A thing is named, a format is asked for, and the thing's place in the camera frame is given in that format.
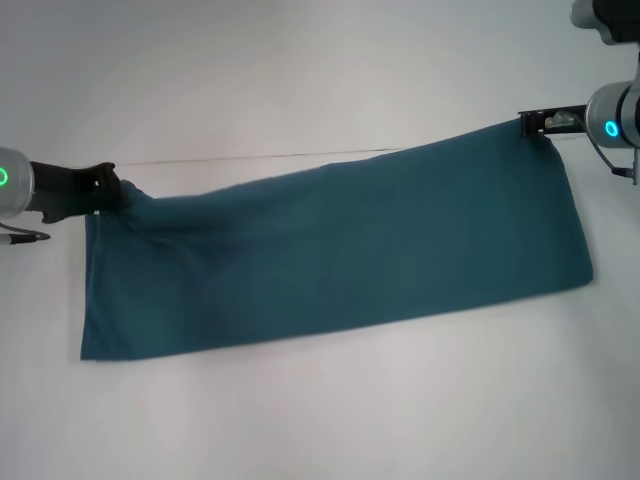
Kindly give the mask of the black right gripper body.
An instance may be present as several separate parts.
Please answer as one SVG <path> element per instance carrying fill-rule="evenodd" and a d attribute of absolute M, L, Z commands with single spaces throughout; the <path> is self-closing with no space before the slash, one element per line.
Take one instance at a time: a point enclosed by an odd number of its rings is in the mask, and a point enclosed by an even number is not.
<path fill-rule="evenodd" d="M 586 108 L 586 105 L 575 105 L 536 109 L 539 112 L 537 135 L 584 133 Z"/>

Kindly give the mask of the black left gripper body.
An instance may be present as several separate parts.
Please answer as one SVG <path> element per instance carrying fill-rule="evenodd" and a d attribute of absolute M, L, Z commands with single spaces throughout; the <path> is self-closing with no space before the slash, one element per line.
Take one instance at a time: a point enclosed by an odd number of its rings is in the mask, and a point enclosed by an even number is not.
<path fill-rule="evenodd" d="M 113 163 L 75 169 L 32 162 L 31 167 L 34 191 L 28 211 L 41 213 L 44 224 L 123 207 L 123 187 Z"/>

